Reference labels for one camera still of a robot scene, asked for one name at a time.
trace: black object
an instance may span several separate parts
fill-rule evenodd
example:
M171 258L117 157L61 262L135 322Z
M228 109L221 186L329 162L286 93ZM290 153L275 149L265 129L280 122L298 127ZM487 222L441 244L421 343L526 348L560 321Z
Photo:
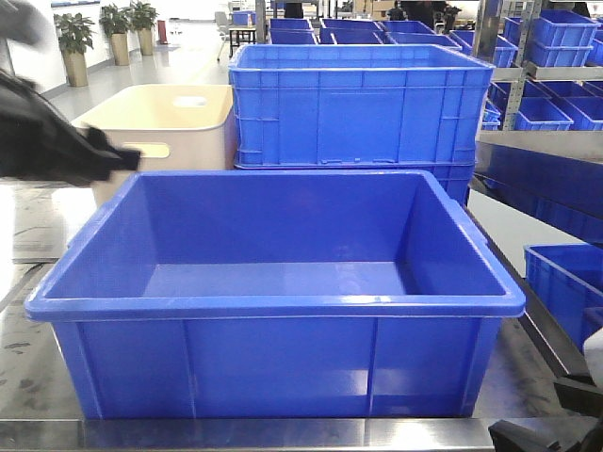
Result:
M400 6L401 2L394 2L394 7L387 11L387 16L390 21L405 21L406 15L404 14L404 9Z
M105 133L80 135L34 89L0 71L0 177L87 186L113 170L136 170L140 152L116 149Z
M27 45L40 42L44 19L37 9L26 2L0 2L0 37Z
M285 3L285 17L287 19L303 19L301 3Z
M572 9L576 14L584 17L591 17L591 11L588 10L588 5L586 2L576 2L574 3L574 8Z
M603 391L590 375L568 375L555 381L555 391L563 408L599 417L596 425L579 443L562 449L559 443L507 421L488 428L497 452L601 452L603 450Z

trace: blue plastic crate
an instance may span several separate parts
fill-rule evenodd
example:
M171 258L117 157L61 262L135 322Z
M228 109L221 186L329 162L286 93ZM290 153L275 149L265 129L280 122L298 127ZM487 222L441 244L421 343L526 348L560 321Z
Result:
M235 166L240 170L282 170L279 165L245 165L238 163L240 154L236 156ZM464 163L429 163L429 164L407 164L407 165L343 165L340 163L331 163L321 166L317 165L298 165L287 166L288 170L421 170L428 171L435 176L446 193L459 204L465 204L469 182L473 177L475 161Z
M576 82L541 82L539 87L550 92L551 97L589 97L594 96L588 89Z
M597 29L597 22L575 12L546 9L534 20L532 38L544 47L588 47Z
M572 124L550 99L542 97L522 99L515 117L515 130L569 130Z
M519 43L521 35L521 17L505 17L505 27L502 36L511 44Z
M488 89L488 97L492 100L492 103L500 110L505 111L507 109L507 102L509 101L509 90L511 89L511 83L497 82L490 85ZM522 97L543 97L549 99L551 94L542 89L540 84L530 82L529 80L524 85L524 92Z
M593 50L589 47L547 47L537 41L528 43L528 60L541 67L584 66Z
M446 35L428 35L421 33L387 33L391 43L395 44L437 44L461 51L461 46Z
M88 418L432 417L472 413L524 304L427 172L165 171L126 182L25 309Z
M475 31L453 30L450 37L461 45L461 52L465 55L471 55ZM501 36L497 36L497 47L494 51L493 62L498 68L510 68L515 60L517 46L511 44Z
M435 32L420 21L382 21L386 31L393 33L419 33L434 35Z
M344 30L336 28L323 28L322 44L383 44L381 32L368 30Z
M252 22L255 24L255 11L234 11L233 12L233 24L235 25L246 25L247 18L252 15Z
M270 30L314 30L307 19L270 19Z
M385 32L371 21L320 19L320 24L319 37L321 44L335 44L333 33L341 35L342 44L382 44L387 42ZM373 34L379 37L377 42Z
M528 283L580 349L593 333L586 312L603 306L602 268L603 250L592 245L526 247Z
M383 165L474 161L493 67L437 45L258 44L230 71L239 163Z
M273 28L270 30L272 44L318 44L313 31Z
M603 97L603 82L598 80L592 82L584 82L582 86L584 87L584 89L591 92L593 95Z
M349 19L320 19L322 28L337 28L344 30L369 30L382 31L381 28L372 21L354 21Z
M574 123L571 130L603 130L603 99L600 97L567 97L555 104Z
M498 130L500 126L500 111L489 100L486 101L481 119L481 130Z
M597 31L593 39L593 50L589 52L586 60L591 64L603 66L603 31Z

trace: stacked crates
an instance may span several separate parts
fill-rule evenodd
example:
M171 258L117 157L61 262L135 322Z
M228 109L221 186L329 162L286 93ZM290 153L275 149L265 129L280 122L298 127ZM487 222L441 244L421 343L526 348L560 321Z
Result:
M583 66L598 23L572 11L544 10L534 21L528 59L543 67Z
M230 70L239 168L419 168L464 202L491 65L435 45L255 45Z

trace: metal shelf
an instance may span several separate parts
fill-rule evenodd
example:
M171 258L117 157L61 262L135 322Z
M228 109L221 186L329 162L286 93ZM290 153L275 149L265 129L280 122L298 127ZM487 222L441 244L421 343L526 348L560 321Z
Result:
M603 80L602 66L542 68L532 62L526 64L526 72L536 80Z
M494 75L492 76L492 81L514 82L521 76L522 71L522 68L495 68Z

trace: person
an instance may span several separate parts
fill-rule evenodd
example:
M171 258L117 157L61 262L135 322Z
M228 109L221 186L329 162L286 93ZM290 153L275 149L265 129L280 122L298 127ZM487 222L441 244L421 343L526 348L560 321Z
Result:
M433 14L444 12L446 2L401 2L402 8L406 12L406 17L409 21L419 21L433 29Z
M285 3L285 17L287 19L303 19L301 3Z

